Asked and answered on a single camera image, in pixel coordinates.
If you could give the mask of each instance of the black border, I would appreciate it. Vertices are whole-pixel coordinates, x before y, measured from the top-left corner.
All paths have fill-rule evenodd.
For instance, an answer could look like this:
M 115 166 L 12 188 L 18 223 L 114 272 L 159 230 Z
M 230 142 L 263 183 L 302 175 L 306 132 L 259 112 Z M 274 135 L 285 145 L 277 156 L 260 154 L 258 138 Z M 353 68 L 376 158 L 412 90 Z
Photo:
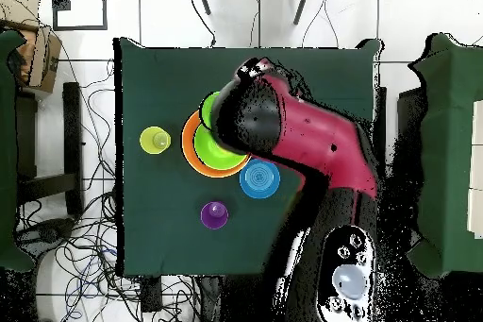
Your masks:
M 52 1 L 52 28 L 54 31 L 68 31 L 68 30 L 108 30 L 108 0 L 102 0 L 102 25 L 87 25 L 87 26 L 58 26 L 57 16 L 58 8 Z
M 112 42 L 114 48 L 114 133 L 116 143 L 116 227 L 117 227 L 117 261 L 116 275 L 122 277 L 125 271 L 125 228 L 124 228 L 124 146 L 123 146 L 123 50 L 121 49 L 121 39 L 115 38 Z

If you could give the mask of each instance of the purple cup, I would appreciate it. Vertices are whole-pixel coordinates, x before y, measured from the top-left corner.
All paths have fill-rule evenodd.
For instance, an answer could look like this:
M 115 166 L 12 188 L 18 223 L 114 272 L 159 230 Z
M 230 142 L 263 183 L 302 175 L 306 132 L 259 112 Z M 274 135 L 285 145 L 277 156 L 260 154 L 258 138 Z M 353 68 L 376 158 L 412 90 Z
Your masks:
M 210 201 L 201 210 L 201 222 L 209 229 L 219 229 L 228 220 L 228 210 L 220 201 Z

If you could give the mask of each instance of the button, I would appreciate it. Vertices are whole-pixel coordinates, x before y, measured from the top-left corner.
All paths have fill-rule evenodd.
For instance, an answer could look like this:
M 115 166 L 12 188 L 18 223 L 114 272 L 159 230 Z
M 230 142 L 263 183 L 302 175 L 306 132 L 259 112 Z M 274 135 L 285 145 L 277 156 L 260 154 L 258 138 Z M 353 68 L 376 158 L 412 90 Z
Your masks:
M 351 235 L 350 237 L 350 243 L 351 243 L 351 246 L 355 247 L 355 248 L 358 248 L 360 245 L 362 245 L 362 242 L 360 241 L 360 238 L 353 234 Z
M 334 310 L 336 313 L 342 311 L 342 300 L 338 297 L 331 297 L 330 298 L 330 308 Z
M 360 265 L 364 265 L 366 263 L 366 255 L 363 252 L 359 252 L 356 254 L 356 259 Z
M 332 284 L 340 295 L 359 300 L 364 295 L 367 280 L 356 265 L 340 265 L 332 275 Z
M 351 252 L 346 246 L 339 247 L 339 249 L 337 250 L 337 253 L 343 259 L 348 259 L 349 256 L 351 255 Z
M 352 307 L 352 317 L 356 321 L 359 321 L 363 316 L 364 316 L 364 309 L 356 305 Z

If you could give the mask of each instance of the yellow cup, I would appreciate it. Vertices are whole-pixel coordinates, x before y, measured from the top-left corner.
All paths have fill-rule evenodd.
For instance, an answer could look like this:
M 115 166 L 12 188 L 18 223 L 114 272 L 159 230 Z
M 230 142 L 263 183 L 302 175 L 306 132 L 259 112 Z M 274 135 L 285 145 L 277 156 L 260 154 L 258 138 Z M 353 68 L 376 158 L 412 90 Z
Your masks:
M 147 127 L 140 137 L 142 149 L 148 154 L 160 154 L 171 144 L 171 136 L 160 127 Z

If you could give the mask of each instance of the dark green table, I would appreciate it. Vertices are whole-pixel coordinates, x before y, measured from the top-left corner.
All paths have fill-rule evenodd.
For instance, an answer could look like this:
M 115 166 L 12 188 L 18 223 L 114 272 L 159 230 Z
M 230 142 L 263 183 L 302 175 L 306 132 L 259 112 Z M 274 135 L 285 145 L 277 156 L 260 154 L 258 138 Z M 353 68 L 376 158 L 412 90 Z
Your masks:
M 116 61 L 122 61 L 125 275 L 259 273 L 300 179 L 279 168 L 276 194 L 254 200 L 242 192 L 238 174 L 203 177 L 181 151 L 185 122 L 245 60 L 263 56 L 300 72 L 321 103 L 372 121 L 379 41 L 353 50 L 141 48 L 127 39 L 116 44 Z M 140 147 L 142 131 L 151 126 L 172 137 L 160 155 Z M 213 200 L 223 201 L 230 214 L 217 230 L 200 222 L 202 207 Z

